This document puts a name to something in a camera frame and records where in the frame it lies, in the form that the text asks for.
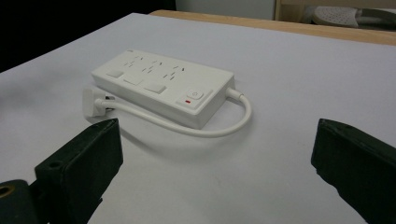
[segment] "plug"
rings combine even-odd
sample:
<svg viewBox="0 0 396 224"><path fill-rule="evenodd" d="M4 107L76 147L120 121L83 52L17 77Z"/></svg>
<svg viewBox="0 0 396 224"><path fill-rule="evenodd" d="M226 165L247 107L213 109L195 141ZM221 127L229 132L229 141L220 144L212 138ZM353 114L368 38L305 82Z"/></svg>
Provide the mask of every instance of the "plug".
<svg viewBox="0 0 396 224"><path fill-rule="evenodd" d="M97 104L97 100L105 100L106 93L90 87L82 92L82 112L86 117L104 116L106 108Z"/></svg>

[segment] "power strip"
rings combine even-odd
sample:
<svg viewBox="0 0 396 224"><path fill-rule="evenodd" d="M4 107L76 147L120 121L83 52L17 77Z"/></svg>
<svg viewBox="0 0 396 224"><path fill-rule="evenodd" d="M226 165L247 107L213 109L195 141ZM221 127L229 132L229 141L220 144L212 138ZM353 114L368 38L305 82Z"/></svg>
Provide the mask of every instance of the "power strip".
<svg viewBox="0 0 396 224"><path fill-rule="evenodd" d="M193 129L202 129L234 89L232 72L135 49L92 77L98 87Z"/></svg>

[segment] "white power strip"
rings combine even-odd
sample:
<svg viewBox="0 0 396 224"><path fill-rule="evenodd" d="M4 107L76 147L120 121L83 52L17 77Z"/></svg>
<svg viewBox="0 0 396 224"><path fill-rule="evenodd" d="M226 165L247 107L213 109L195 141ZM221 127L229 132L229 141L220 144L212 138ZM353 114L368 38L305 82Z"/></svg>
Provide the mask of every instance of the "white power strip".
<svg viewBox="0 0 396 224"><path fill-rule="evenodd" d="M194 129L202 129L234 89L233 73L140 50L92 71L98 87Z"/></svg>

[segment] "screw hole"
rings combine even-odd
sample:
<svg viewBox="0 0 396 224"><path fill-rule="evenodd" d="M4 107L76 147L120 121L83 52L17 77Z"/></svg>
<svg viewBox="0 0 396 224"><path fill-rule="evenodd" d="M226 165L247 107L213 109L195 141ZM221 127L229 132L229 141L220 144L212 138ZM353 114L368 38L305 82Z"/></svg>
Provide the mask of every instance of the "screw hole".
<svg viewBox="0 0 396 224"><path fill-rule="evenodd" d="M0 198L8 196L8 194L12 193L14 191L15 187L14 186L2 186L0 187Z"/></svg>
<svg viewBox="0 0 396 224"><path fill-rule="evenodd" d="M53 161L52 163L49 164L49 168L56 169L59 168L61 165L62 165L61 161Z"/></svg>

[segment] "white table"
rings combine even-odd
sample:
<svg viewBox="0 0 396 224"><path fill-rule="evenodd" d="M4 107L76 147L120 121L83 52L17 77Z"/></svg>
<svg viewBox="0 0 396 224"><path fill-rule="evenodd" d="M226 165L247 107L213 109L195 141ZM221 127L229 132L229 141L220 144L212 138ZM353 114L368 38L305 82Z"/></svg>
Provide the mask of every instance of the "white table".
<svg viewBox="0 0 396 224"><path fill-rule="evenodd" d="M150 15L0 74L0 182L32 183L36 165L102 120L83 117L82 89L126 49L233 71L253 118L238 133L202 139L108 114L120 120L124 164L90 223L365 223L310 158L320 118L396 146L396 47ZM205 129L243 113L226 102Z"/></svg>

